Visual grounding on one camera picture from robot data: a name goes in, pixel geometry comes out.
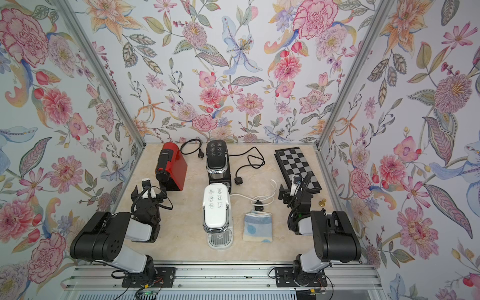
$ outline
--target chessboard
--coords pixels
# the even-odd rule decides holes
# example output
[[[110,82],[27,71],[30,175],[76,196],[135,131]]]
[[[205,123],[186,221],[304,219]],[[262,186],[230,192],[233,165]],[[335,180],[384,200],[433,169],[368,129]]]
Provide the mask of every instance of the chessboard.
[[[302,178],[305,178],[307,172],[312,172],[312,168],[299,147],[276,150],[275,158],[289,189],[292,185],[291,175],[300,175]],[[322,189],[315,174],[312,176],[312,181],[307,188],[311,194],[317,194]]]

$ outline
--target marble table surface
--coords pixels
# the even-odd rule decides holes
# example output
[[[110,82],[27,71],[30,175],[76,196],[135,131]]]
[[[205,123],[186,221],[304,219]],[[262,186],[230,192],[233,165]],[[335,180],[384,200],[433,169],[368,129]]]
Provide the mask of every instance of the marble table surface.
[[[128,183],[127,189],[120,200],[116,212],[130,211],[132,200],[130,193],[139,186],[141,180],[149,177],[153,184],[155,179],[155,166],[162,144],[147,144],[140,161],[135,168]],[[239,176],[243,178],[242,185],[233,182],[235,171],[238,167],[248,164],[247,156],[236,156],[230,158],[230,169],[232,173],[232,193],[240,193],[253,198],[257,195],[271,194],[273,191],[270,179],[274,179],[278,188],[280,184],[285,186],[280,168],[275,160],[274,153],[277,149],[295,147],[288,144],[229,144],[229,154],[239,154],[256,146],[264,155],[266,164],[260,169],[251,167],[242,168]],[[197,144],[186,145],[185,153],[197,148]],[[327,211],[332,211],[328,192],[325,189],[325,181],[320,172],[317,157],[312,145],[300,145],[300,148],[317,177],[323,190],[314,194],[312,199],[312,210],[322,209],[319,202],[325,198]],[[251,211],[253,206],[250,200],[232,196],[232,213],[234,219],[234,240],[230,248],[225,250],[214,250],[207,244],[207,233],[204,231],[202,201],[204,188],[208,185],[208,175],[205,169],[205,159],[199,159],[197,153],[184,156],[188,164],[185,188],[179,192],[168,192],[168,197],[173,203],[173,210],[160,209],[161,228],[156,242],[136,243],[125,241],[125,245],[142,254],[148,254],[154,260],[169,261],[272,261],[287,262],[293,261],[297,254],[305,253],[313,247],[311,236],[295,235],[287,227],[287,217],[290,208],[278,200],[278,188],[275,194],[275,202],[265,206],[264,211],[272,214],[273,219],[273,242],[247,242],[243,241],[243,227],[245,213]]]

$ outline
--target towel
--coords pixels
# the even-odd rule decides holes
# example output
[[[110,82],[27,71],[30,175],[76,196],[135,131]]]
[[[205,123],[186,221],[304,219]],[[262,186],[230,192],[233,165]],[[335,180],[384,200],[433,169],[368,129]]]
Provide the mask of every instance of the towel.
[[[271,243],[273,241],[272,214],[256,210],[246,213],[243,240]]]

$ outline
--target floral wallpaper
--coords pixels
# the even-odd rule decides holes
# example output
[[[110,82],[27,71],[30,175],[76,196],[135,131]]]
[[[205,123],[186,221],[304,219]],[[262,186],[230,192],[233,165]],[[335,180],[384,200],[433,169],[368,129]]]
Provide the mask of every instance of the floral wallpaper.
[[[147,142],[313,143],[378,3],[79,0],[71,6]]]
[[[480,299],[474,0],[396,0],[322,145],[392,300]]]
[[[49,1],[0,15],[0,300],[57,299],[73,238],[140,149]]]

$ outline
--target blue flower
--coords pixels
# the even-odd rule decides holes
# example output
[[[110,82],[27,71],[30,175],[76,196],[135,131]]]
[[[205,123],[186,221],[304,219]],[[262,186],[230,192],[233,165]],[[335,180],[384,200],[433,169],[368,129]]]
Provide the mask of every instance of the blue flower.
[[[112,171],[107,170],[103,171],[102,174],[100,175],[100,178],[106,179],[108,181],[118,181],[119,179],[121,181],[126,181],[127,178],[125,177],[125,172],[128,170],[128,161],[123,165],[123,167],[120,168],[120,165],[116,160],[112,161],[113,167]]]

